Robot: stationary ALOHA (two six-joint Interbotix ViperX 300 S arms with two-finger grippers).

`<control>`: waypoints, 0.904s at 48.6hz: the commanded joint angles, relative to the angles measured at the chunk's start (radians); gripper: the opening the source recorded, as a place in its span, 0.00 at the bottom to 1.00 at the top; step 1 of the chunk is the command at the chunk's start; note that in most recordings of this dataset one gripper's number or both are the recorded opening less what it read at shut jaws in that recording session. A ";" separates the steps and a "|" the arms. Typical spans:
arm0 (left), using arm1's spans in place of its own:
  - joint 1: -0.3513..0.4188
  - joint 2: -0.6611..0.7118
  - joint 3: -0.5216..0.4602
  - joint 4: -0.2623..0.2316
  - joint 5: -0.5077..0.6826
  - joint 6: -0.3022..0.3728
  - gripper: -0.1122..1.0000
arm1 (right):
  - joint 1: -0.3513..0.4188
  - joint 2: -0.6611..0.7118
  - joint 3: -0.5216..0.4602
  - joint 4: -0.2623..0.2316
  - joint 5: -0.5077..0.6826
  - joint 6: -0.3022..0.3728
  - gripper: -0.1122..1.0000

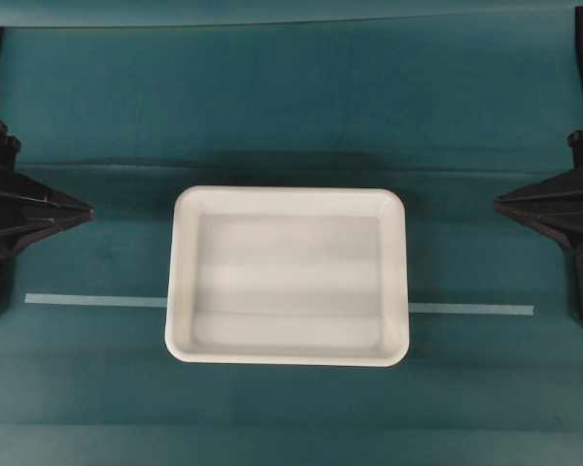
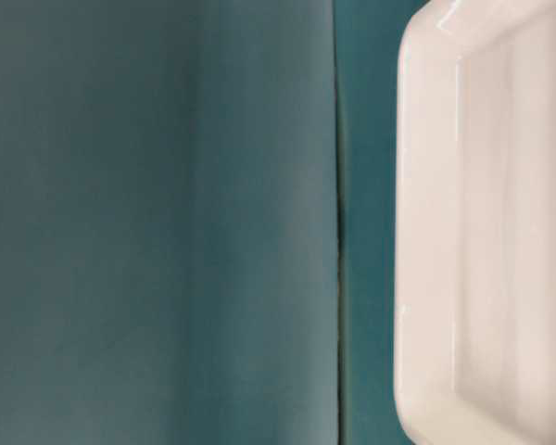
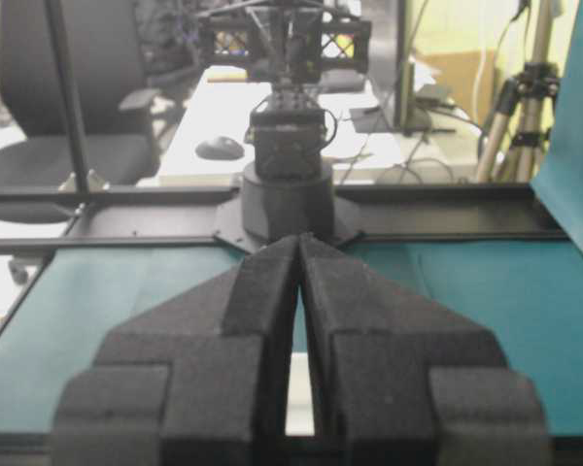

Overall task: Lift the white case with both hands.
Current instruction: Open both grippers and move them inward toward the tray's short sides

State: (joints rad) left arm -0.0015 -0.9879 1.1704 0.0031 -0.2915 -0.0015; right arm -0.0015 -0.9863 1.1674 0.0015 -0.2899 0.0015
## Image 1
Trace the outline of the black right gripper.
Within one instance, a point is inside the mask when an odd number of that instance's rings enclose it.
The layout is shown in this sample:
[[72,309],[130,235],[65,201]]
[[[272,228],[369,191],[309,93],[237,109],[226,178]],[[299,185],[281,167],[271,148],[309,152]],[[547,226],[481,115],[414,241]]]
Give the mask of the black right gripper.
[[574,168],[500,195],[495,210],[555,241],[573,257],[583,322],[583,130],[567,138]]

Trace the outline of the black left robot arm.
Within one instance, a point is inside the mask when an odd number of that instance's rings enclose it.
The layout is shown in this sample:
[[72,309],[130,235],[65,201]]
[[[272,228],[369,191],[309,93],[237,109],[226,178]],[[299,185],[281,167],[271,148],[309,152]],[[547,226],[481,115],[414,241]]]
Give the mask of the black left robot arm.
[[[0,51],[3,32],[0,27]],[[20,148],[0,120],[0,272],[30,245],[93,217],[89,204],[17,172]]]

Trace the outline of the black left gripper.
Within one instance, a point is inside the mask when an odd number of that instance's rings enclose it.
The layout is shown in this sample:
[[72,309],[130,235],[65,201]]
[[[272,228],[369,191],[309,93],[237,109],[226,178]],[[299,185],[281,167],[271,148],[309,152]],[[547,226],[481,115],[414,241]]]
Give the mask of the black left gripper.
[[28,246],[93,217],[89,204],[17,172],[19,151],[0,121],[0,269]]

